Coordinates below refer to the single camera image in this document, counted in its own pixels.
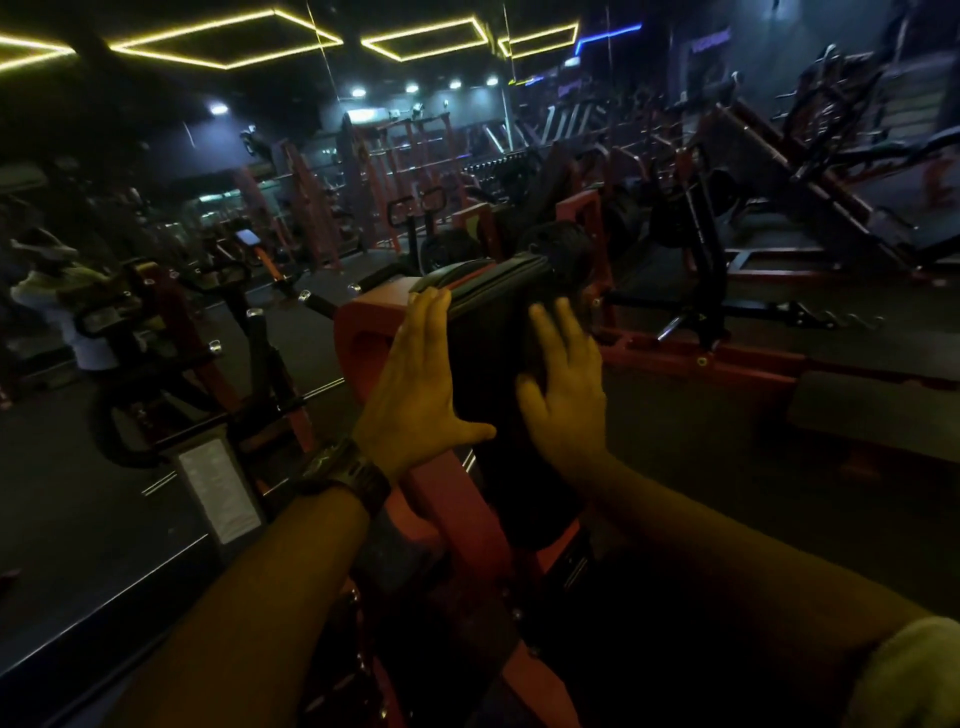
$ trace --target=watch strap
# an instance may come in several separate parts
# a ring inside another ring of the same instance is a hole
[[[350,438],[312,458],[295,481],[295,487],[302,496],[318,496],[330,488],[346,488],[363,503],[372,519],[391,493],[390,480]]]

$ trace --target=hand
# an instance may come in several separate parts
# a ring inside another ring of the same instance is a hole
[[[353,441],[392,483],[450,448],[496,436],[493,425],[467,423],[453,412],[449,307],[448,290],[410,295],[387,364],[353,430]]]
[[[543,306],[530,307],[546,363],[546,396],[532,377],[520,375],[516,399],[537,450],[576,484],[608,457],[603,360],[596,342],[580,328],[570,301],[558,299],[556,310],[563,338]]]

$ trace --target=black padded cushion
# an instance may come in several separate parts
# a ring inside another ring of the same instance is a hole
[[[478,271],[481,268],[490,265],[493,261],[488,257],[477,258],[476,260],[468,260],[464,263],[450,263],[450,265],[445,265],[443,268],[438,268],[435,271],[431,271],[426,274],[416,283],[414,283],[411,288],[411,293],[422,293],[427,288],[443,288],[445,285],[450,283],[455,283],[461,278],[469,276],[474,271]]]
[[[570,295],[545,258],[520,254],[453,291],[448,342],[457,414],[490,423],[497,436],[474,448],[484,496],[516,548],[553,544],[582,502],[537,453],[516,404],[521,372],[545,380],[542,354],[527,309]]]

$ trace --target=yellow led light strip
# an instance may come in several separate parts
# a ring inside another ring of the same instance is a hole
[[[56,43],[45,43],[42,40],[30,40],[25,37],[0,36],[0,46],[13,46],[14,48],[30,48],[34,51],[46,51],[46,53],[32,53],[19,59],[0,62],[0,73],[10,71],[14,68],[22,68],[32,63],[43,63],[58,59],[61,56],[72,56],[76,51],[68,45],[57,45]]]
[[[442,31],[446,30],[447,28],[456,28],[461,25],[471,26],[479,37],[476,40],[471,40],[466,43],[448,45],[444,48],[438,48],[433,51],[424,51],[423,53],[415,53],[410,56],[401,56],[393,51],[388,51],[386,48],[381,48],[378,45],[378,43],[382,43],[384,40],[396,40],[400,37],[420,36],[424,33],[433,33],[434,31]],[[370,48],[372,51],[379,53],[381,56],[386,56],[388,59],[399,61],[401,63],[405,61],[415,61],[416,59],[425,59],[430,56],[439,56],[443,53],[463,51],[468,48],[476,48],[481,45],[487,45],[488,43],[490,43],[490,39],[487,37],[487,32],[483,29],[483,26],[480,25],[480,21],[476,19],[475,15],[472,15],[471,17],[460,18],[458,20],[447,20],[445,23],[435,23],[433,25],[423,25],[419,28],[409,28],[405,31],[396,31],[383,36],[360,38],[360,44],[365,48]]]
[[[536,40],[537,38],[545,36],[553,36],[557,33],[570,33],[570,40],[565,40],[562,43],[554,43],[553,45],[546,45],[542,48],[534,48],[530,51],[521,51],[520,53],[514,52],[514,46],[519,45],[520,43],[526,43],[530,40]],[[535,56],[537,53],[548,53],[549,51],[556,51],[560,48],[566,48],[568,45],[576,45],[577,43],[577,33],[580,31],[580,21],[576,23],[570,23],[569,25],[558,25],[556,28],[547,28],[545,31],[539,31],[538,33],[531,33],[529,36],[521,36],[510,38],[509,36],[498,38],[496,44],[500,47],[500,52],[503,54],[504,58],[513,58],[522,59],[527,56]]]
[[[183,37],[183,36],[192,36],[195,33],[202,33],[203,31],[211,31],[217,28],[225,28],[230,25],[237,25],[238,23],[249,23],[253,20],[259,20],[265,17],[280,17],[284,20],[287,20],[291,23],[307,28],[319,36],[324,37],[329,42],[315,42],[308,45],[298,46],[296,48],[287,48],[282,51],[276,51],[275,53],[265,53],[261,56],[251,56],[249,58],[240,59],[239,61],[233,61],[231,63],[219,63],[217,61],[207,61],[202,58],[195,58],[193,56],[181,56],[175,53],[158,53],[156,51],[143,50],[140,46],[147,45],[149,43],[156,43],[161,40],[169,40],[170,38]],[[135,38],[130,38],[129,40],[124,40],[119,43],[112,43],[110,49],[116,51],[117,53],[125,53],[130,56],[142,56],[143,58],[155,59],[157,61],[170,61],[173,63],[186,63],[187,65],[199,65],[204,68],[215,68],[220,71],[230,71],[234,68],[242,68],[243,66],[253,65],[254,63],[262,63],[264,61],[274,61],[276,59],[286,58],[287,56],[295,56],[300,53],[308,53],[310,51],[316,51],[320,48],[330,48],[335,45],[343,45],[344,41],[342,38],[336,37],[332,33],[321,30],[317,28],[309,20],[304,20],[301,17],[292,15],[286,11],[278,10],[275,8],[270,8],[265,11],[258,12],[248,12],[243,15],[232,15],[230,17],[223,17],[218,20],[209,20],[205,23],[200,23],[199,25],[189,25],[183,26],[180,28],[172,28],[168,31],[163,31],[161,33],[155,33],[150,36],[140,36]]]

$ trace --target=blue neon light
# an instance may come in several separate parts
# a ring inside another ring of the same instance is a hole
[[[580,49],[583,48],[587,43],[592,43],[594,40],[605,40],[606,38],[609,38],[609,37],[622,36],[625,33],[633,33],[634,31],[638,31],[642,27],[643,27],[643,23],[637,23],[636,25],[631,25],[626,28],[621,28],[618,31],[610,31],[609,33],[601,33],[596,36],[582,37],[580,38],[580,40],[577,41],[577,47],[573,51],[573,55],[579,56]]]

